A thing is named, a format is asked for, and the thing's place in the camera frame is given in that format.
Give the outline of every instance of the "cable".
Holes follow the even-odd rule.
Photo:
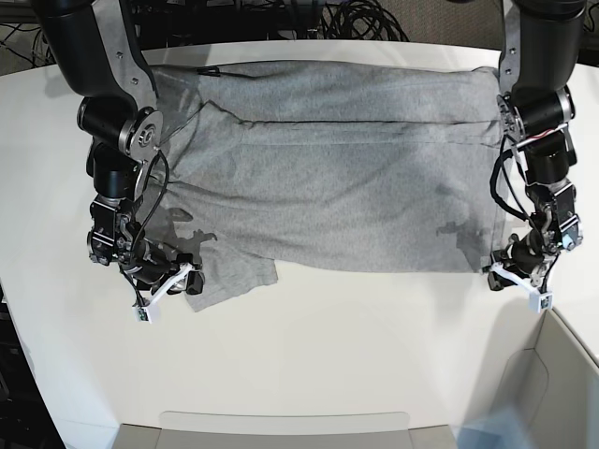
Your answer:
[[[135,285],[135,283],[133,282],[133,279],[131,279],[131,276],[129,276],[127,273],[125,273],[123,271],[122,267],[119,267],[119,271],[121,271],[121,274],[124,276],[125,279],[127,279],[127,281],[131,284],[131,286],[133,287],[133,291],[135,292],[135,300],[136,303],[138,304],[138,307],[143,307],[143,296],[141,295],[141,292],[139,291],[139,289],[137,288],[137,286]]]
[[[490,180],[489,180],[489,186],[490,186],[490,195],[493,198],[493,200],[495,201],[495,203],[502,208],[503,210],[505,210],[507,213],[509,213],[510,215],[515,216],[516,218],[519,218],[520,220],[522,220],[523,222],[526,221],[526,216],[519,210],[515,210],[514,208],[512,208],[511,206],[509,206],[503,198],[501,198],[499,196],[499,194],[497,193],[497,180],[499,179],[499,173],[502,169],[502,165],[504,164],[504,161],[506,159],[509,159],[510,157],[512,157],[512,154],[510,152],[504,152],[504,144],[505,144],[505,137],[504,140],[502,140],[502,146],[500,149],[500,153],[499,153],[499,157],[497,158],[497,160],[495,161],[495,165],[493,166],[493,171],[491,172],[490,175]]]
[[[310,26],[314,29],[311,29],[311,31],[309,31],[308,37],[310,39],[318,39],[318,0],[312,0],[310,12],[312,12]]]
[[[34,68],[36,68],[36,51],[37,51],[37,42],[39,41],[39,37],[41,36],[41,30],[36,33],[36,37],[34,37],[34,42],[31,44],[31,59],[34,60]]]
[[[597,7],[599,7],[599,2],[591,5],[591,7],[589,7],[589,10],[587,11],[587,13],[589,15],[589,20],[591,21],[591,26],[588,26],[585,24],[584,29],[585,29],[585,31],[588,31],[590,33],[595,32],[595,18],[592,16],[592,11],[594,9],[596,9]]]
[[[504,150],[505,143],[508,140],[511,140],[512,142],[515,142],[515,140],[512,139],[510,136],[504,135],[504,138],[502,139],[502,144],[501,144],[500,149],[499,149],[499,157],[495,161],[495,166],[493,167],[493,171],[491,173],[491,177],[490,177],[490,181],[489,181],[489,184],[490,184],[490,195],[495,200],[495,203],[500,208],[502,208],[503,210],[505,210],[507,213],[515,216],[516,218],[519,218],[523,222],[528,222],[529,225],[531,226],[531,228],[534,229],[534,231],[536,231],[536,233],[540,236],[541,233],[539,232],[538,228],[536,227],[536,224],[534,224],[534,221],[531,218],[531,216],[526,212],[526,210],[522,206],[522,203],[520,203],[519,198],[516,195],[516,192],[514,191],[514,187],[512,186],[512,182],[509,180],[509,176],[507,175],[507,170],[505,169],[505,161],[513,156],[512,152],[506,152]],[[507,184],[507,187],[509,188],[510,193],[514,197],[514,200],[516,201],[516,204],[518,204],[519,211],[515,210],[514,208],[512,208],[511,206],[509,206],[504,201],[504,199],[501,198],[499,196],[499,194],[497,193],[497,180],[498,180],[498,177],[499,177],[499,170],[500,169],[501,169],[501,171],[504,174],[505,183]],[[519,172],[520,172],[520,176],[523,176],[523,173],[521,172],[521,169],[519,169]]]
[[[555,259],[553,259],[553,262],[551,263],[551,266],[547,270],[547,273],[545,273],[545,278],[543,279],[543,283],[541,284],[541,293],[546,293],[547,292],[547,284],[549,282],[549,274],[553,270],[553,267],[555,267],[555,264],[557,263],[557,261],[558,261],[559,258],[560,258],[560,255],[557,254],[555,256]]]
[[[410,41],[395,16],[384,9],[378,0],[325,4],[325,10],[329,20],[323,14],[321,27],[324,39]]]
[[[21,25],[13,26],[13,25],[8,25],[7,23],[0,23],[0,26],[5,26],[6,28],[10,28],[13,33],[15,31],[20,31],[21,33],[29,33],[31,31],[38,31],[39,29],[41,29],[41,27],[38,26],[37,28],[30,28],[28,30],[23,30],[23,29],[21,29]]]
[[[276,1],[272,1],[272,0],[267,0],[264,3],[261,3],[259,5],[255,5],[252,3],[249,4],[241,4],[241,7],[243,9],[248,9],[248,10],[261,10],[261,11],[267,11],[267,10],[272,10],[272,9],[276,9],[278,7],[281,7],[283,5],[283,1],[282,0],[276,0]]]
[[[23,56],[22,54],[20,54],[19,52],[13,50],[9,45],[8,45],[8,40],[17,32],[20,33],[29,33],[29,32],[33,32],[33,31],[37,31],[37,33],[39,34],[41,32],[41,28],[37,27],[37,28],[31,28],[31,29],[27,29],[27,30],[23,30],[21,29],[22,27],[22,23],[17,25],[17,26],[12,26],[12,25],[8,25],[5,23],[0,23],[0,26],[5,26],[6,28],[10,28],[12,31],[10,33],[8,33],[8,35],[0,40],[0,47],[4,47],[5,49],[7,49],[8,51],[10,51],[12,54],[14,54],[15,56],[27,61],[29,64],[31,64],[32,67],[36,67],[36,62],[35,62],[35,56],[33,59],[29,59],[26,56]]]
[[[143,188],[141,189],[142,193],[144,193],[148,188],[148,182],[150,181],[150,175],[152,174],[153,166],[155,166],[159,160],[160,156],[157,154],[153,157],[152,161],[150,161],[150,164],[148,165],[148,176],[146,176],[146,179],[143,182]]]
[[[154,160],[156,158],[162,159],[162,163],[165,166],[165,180],[162,184],[162,188],[160,189],[160,194],[158,195],[158,198],[153,203],[150,213],[148,213],[148,216],[145,218],[145,220],[141,224],[141,228],[139,229],[138,234],[133,239],[133,244],[131,245],[131,251],[135,251],[136,246],[138,245],[139,239],[141,238],[141,234],[143,233],[143,230],[145,229],[146,225],[148,224],[148,222],[150,221],[152,216],[155,214],[156,210],[158,209],[158,206],[160,206],[160,202],[162,201],[162,198],[164,197],[165,193],[167,192],[168,176],[169,176],[168,161],[167,161],[167,158],[165,157],[165,155],[162,153],[162,150],[158,150],[158,154],[154,157],[154,159],[150,163],[151,167],[155,166],[156,162],[154,162]]]
[[[5,49],[7,49],[8,51],[10,51],[12,54],[14,54],[15,56],[24,59],[25,61],[27,61],[29,64],[34,65],[35,63],[29,59],[26,56],[23,56],[22,54],[14,51],[11,47],[8,46],[8,44],[4,41],[4,40],[0,40],[0,47],[4,47]]]
[[[305,28],[305,26],[300,27],[300,21],[298,20],[298,17],[300,16],[298,0],[291,0],[288,10],[289,16],[291,17],[291,24],[293,25],[293,31],[296,32],[296,37],[303,38],[302,29]]]

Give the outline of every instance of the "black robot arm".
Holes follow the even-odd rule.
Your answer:
[[[504,139],[491,195],[532,230],[523,239],[513,235],[491,254],[489,286],[523,286],[536,311],[552,305],[548,276],[560,253],[582,242],[576,189],[567,179],[577,157],[568,130],[576,111],[566,83],[577,61],[585,7],[585,0],[504,0],[498,98]],[[527,169],[519,164],[519,172],[534,204],[530,214],[520,204],[520,210],[508,207],[496,192],[504,161],[515,157],[519,163],[521,154]]]
[[[142,224],[137,220],[150,172],[164,166],[164,191],[168,163],[160,150],[155,82],[137,45],[130,6],[126,0],[33,0],[33,7],[66,81],[84,96],[77,120],[93,137],[86,168],[98,193],[90,207],[90,258],[119,265],[135,288],[136,316],[152,321],[160,297],[201,293],[203,275],[199,254],[148,239],[144,226],[151,215]]]

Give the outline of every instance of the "gray cloth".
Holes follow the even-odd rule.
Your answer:
[[[205,292],[188,297],[195,311],[276,282],[274,259],[352,271],[481,268],[504,219],[489,195],[500,141],[491,69],[221,70],[154,71],[170,184],[149,232],[202,256]]]

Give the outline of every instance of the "white table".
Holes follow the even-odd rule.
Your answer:
[[[446,71],[496,65],[498,53],[277,41],[147,57],[151,64],[311,59]],[[599,354],[599,72],[577,67],[570,87],[581,161],[572,179],[586,239],[556,268],[555,303],[571,323],[587,326],[581,338]],[[80,98],[48,67],[0,78],[0,102],[0,278],[37,385],[74,447],[110,447],[119,423],[160,427],[165,411],[404,412],[410,427],[459,425],[488,410],[509,357],[534,345],[539,316],[524,294],[492,293],[483,276],[343,273],[290,263],[277,263],[274,286],[201,313],[170,297],[160,323],[136,323],[130,286],[116,268],[87,256],[95,192],[84,169],[90,138],[75,120]]]

